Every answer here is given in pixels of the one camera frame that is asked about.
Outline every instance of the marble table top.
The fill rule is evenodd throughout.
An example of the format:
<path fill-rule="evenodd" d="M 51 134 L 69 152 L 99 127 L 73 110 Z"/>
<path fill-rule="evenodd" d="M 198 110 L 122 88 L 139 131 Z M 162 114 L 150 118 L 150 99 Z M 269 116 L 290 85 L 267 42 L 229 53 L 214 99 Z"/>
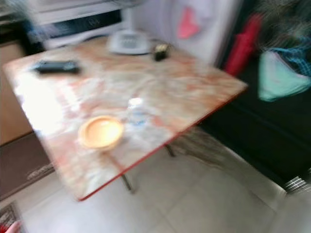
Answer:
<path fill-rule="evenodd" d="M 84 200 L 205 118 L 246 84 L 179 50 L 154 62 L 151 55 L 113 55 L 106 38 L 12 61 L 7 77 L 31 126 L 70 192 Z M 39 75 L 29 70 L 40 60 L 77 60 L 79 75 Z M 130 126 L 129 99 L 143 99 L 147 121 Z M 89 118 L 110 115 L 125 124 L 116 148 L 84 148 L 79 127 Z"/>

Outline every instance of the table leg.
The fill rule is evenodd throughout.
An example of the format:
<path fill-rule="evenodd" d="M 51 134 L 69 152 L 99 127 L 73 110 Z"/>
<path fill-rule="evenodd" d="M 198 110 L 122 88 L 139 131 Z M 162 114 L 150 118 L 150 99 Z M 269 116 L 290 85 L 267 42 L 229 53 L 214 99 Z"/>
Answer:
<path fill-rule="evenodd" d="M 165 144 L 165 148 L 168 151 L 168 153 L 170 154 L 171 157 L 176 157 L 176 155 L 174 154 L 174 151 L 172 150 L 171 146 L 168 144 Z"/>
<path fill-rule="evenodd" d="M 131 183 L 128 181 L 126 175 L 123 174 L 123 175 L 121 175 L 121 177 L 122 177 L 122 180 L 123 180 L 123 182 L 125 183 L 127 189 L 128 189 L 129 191 L 133 192 L 134 189 L 133 189 Z"/>

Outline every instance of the remote control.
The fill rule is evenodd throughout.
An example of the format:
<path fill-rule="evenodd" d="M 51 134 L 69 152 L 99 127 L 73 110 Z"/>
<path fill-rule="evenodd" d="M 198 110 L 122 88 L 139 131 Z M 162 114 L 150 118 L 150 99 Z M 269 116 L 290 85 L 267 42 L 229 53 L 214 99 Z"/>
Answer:
<path fill-rule="evenodd" d="M 76 61 L 55 62 L 55 61 L 40 61 L 36 63 L 33 70 L 40 74 L 46 73 L 73 73 L 80 72 L 80 68 Z"/>

